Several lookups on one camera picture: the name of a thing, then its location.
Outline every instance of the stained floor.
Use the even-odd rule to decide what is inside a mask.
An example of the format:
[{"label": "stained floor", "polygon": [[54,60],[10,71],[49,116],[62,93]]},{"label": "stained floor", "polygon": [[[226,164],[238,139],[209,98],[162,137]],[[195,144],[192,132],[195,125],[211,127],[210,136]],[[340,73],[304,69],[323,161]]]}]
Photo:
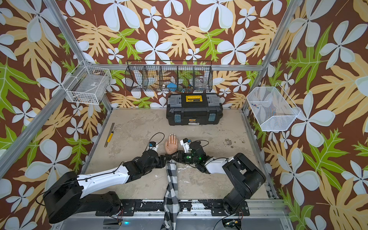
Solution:
[{"label": "stained floor", "polygon": [[[88,165],[86,174],[96,173],[117,167],[121,161],[130,161],[142,152],[157,132],[163,132],[165,138],[175,133],[179,140],[188,138],[193,141],[204,139],[209,145],[204,147],[208,156],[231,157],[241,152],[258,165],[252,152],[239,110],[224,110],[224,116],[217,125],[176,125],[170,126],[165,109],[113,110],[103,131],[96,151]],[[115,122],[114,136],[104,147],[111,124]],[[152,140],[159,142],[162,135]],[[159,144],[158,154],[165,154],[164,141]],[[233,185],[225,174],[205,174],[189,165],[177,164],[179,199],[222,199]],[[115,191],[121,199],[163,199],[167,187],[166,170],[153,169],[151,173],[127,184],[120,184],[98,191]],[[262,186],[252,199],[267,199]]]}]

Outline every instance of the black toolbox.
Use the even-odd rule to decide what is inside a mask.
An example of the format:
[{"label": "black toolbox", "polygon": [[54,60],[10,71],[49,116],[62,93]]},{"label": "black toolbox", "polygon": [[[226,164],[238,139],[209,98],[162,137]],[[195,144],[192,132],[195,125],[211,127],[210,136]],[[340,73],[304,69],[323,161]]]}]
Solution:
[{"label": "black toolbox", "polygon": [[218,124],[222,110],[215,93],[173,94],[167,100],[166,118],[169,125]]}]

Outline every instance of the black and white checkered cloth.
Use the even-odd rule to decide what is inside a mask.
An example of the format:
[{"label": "black and white checkered cloth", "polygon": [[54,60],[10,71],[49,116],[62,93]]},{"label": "black and white checkered cloth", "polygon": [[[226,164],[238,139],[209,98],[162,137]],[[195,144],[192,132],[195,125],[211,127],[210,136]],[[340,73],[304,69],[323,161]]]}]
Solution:
[{"label": "black and white checkered cloth", "polygon": [[165,209],[165,219],[161,226],[161,230],[175,230],[176,216],[179,213],[178,176],[176,173],[176,162],[170,160],[166,164],[166,171],[169,184],[167,185],[163,203],[163,207]]}]

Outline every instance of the mannequin hand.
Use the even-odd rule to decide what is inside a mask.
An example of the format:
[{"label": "mannequin hand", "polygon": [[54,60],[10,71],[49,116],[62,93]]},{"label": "mannequin hand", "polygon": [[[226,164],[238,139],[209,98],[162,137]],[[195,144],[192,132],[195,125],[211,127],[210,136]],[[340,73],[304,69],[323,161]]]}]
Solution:
[{"label": "mannequin hand", "polygon": [[178,151],[178,138],[175,135],[170,134],[169,139],[165,142],[165,150],[169,155]]}]

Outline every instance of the white mesh basket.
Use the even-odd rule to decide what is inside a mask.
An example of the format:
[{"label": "white mesh basket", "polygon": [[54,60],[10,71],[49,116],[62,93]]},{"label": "white mesh basket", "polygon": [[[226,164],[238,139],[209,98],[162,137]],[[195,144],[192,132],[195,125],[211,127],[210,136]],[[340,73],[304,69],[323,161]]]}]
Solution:
[{"label": "white mesh basket", "polygon": [[247,100],[262,131],[286,131],[300,113],[294,102],[292,108],[273,86],[254,88]]},{"label": "white mesh basket", "polygon": [[65,89],[72,102],[99,105],[111,82],[109,69],[87,66],[82,62],[72,74],[74,80]]}]

